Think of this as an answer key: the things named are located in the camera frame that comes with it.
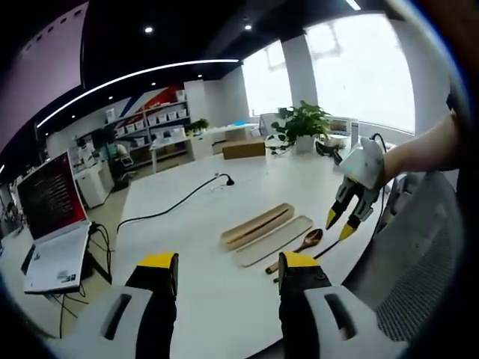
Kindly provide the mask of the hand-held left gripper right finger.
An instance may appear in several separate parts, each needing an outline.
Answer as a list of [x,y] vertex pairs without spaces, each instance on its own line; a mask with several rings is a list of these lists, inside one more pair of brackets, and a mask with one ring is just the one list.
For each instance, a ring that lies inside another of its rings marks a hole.
[[407,348],[379,329],[365,303],[332,285],[310,256],[279,254],[278,290],[285,358],[398,358]]

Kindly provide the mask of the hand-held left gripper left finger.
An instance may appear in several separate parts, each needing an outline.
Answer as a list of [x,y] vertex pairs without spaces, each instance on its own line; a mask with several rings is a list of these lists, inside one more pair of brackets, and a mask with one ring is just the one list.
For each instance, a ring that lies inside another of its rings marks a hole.
[[61,341],[62,358],[169,358],[177,318],[179,254],[142,259],[79,315]]

